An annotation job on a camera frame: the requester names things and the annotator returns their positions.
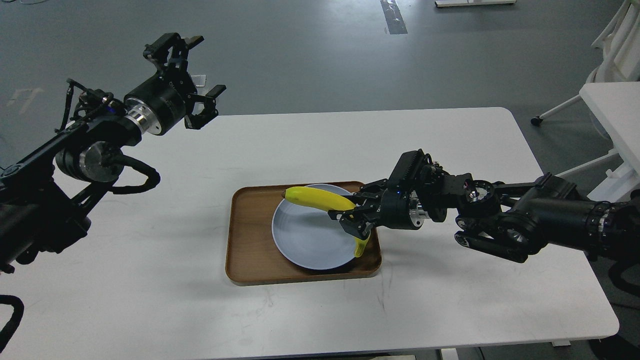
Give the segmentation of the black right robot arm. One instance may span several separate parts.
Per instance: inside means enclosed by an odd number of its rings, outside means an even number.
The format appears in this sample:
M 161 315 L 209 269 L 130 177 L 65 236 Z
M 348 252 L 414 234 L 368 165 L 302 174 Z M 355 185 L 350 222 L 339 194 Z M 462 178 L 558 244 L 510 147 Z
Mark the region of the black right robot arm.
M 590 200 L 550 173 L 534 182 L 488 182 L 452 175 L 418 149 L 403 153 L 389 178 L 364 184 L 347 199 L 354 208 L 327 214 L 357 239 L 377 227 L 418 230 L 425 219 L 443 223 L 454 209 L 454 239 L 464 248 L 518 264 L 548 244 L 577 249 L 591 261 L 613 260 L 612 284 L 639 294 L 639 285 L 623 278 L 640 259 L 638 190 L 626 202 L 608 202 Z

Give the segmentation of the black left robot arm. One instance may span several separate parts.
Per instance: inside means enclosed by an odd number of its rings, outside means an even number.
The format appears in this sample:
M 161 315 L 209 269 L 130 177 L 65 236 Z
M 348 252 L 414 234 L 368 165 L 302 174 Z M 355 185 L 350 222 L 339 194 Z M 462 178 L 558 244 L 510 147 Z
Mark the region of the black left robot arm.
M 204 37 L 165 33 L 142 57 L 155 73 L 123 100 L 68 79 L 55 136 L 1 172 L 0 265 L 31 264 L 41 252 L 61 253 L 87 236 L 89 213 L 107 193 L 140 194 L 160 184 L 152 166 L 125 155 L 145 133 L 165 135 L 178 121 L 199 130 L 218 116 L 218 84 L 201 95 L 188 55 Z

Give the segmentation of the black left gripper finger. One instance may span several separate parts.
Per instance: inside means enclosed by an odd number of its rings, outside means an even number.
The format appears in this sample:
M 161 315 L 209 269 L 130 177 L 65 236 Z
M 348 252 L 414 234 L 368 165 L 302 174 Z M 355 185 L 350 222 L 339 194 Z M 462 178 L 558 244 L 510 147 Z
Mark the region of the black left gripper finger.
M 225 84 L 217 84 L 205 95 L 197 92 L 186 95 L 186 114 L 183 123 L 187 129 L 201 130 L 218 116 L 217 98 L 227 90 Z
M 153 43 L 146 44 L 142 51 L 142 57 L 153 64 L 156 69 L 150 78 L 192 80 L 192 76 L 188 72 L 189 52 L 204 40 L 202 35 L 183 38 L 178 33 L 165 33 Z

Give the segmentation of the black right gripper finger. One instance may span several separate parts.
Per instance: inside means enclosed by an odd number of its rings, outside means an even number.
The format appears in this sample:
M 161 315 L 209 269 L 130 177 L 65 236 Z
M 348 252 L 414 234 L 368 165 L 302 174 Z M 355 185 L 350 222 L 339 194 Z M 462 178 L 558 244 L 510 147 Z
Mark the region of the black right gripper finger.
M 359 205 L 348 210 L 331 209 L 327 214 L 330 219 L 338 221 L 347 234 L 359 240 L 368 239 L 380 225 L 380 206 L 375 204 Z
M 366 183 L 352 194 L 351 201 L 357 211 L 390 211 L 391 196 L 388 194 L 388 180 Z

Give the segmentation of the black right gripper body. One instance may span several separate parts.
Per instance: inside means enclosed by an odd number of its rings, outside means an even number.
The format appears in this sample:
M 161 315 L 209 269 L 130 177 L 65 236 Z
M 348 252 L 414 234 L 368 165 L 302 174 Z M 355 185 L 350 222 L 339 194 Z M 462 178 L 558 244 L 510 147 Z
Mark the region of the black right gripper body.
M 384 180 L 382 185 L 384 191 L 375 212 L 377 227 L 418 230 L 430 218 L 416 191 L 393 184 L 390 180 Z

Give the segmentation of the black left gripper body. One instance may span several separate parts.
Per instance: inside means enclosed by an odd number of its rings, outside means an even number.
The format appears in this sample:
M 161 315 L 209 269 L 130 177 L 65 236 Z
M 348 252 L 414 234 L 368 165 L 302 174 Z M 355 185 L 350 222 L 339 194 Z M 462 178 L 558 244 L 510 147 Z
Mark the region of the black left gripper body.
M 141 133 L 162 136 L 178 121 L 193 116 L 197 94 L 197 87 L 187 71 L 156 73 L 126 94 L 125 118 Z

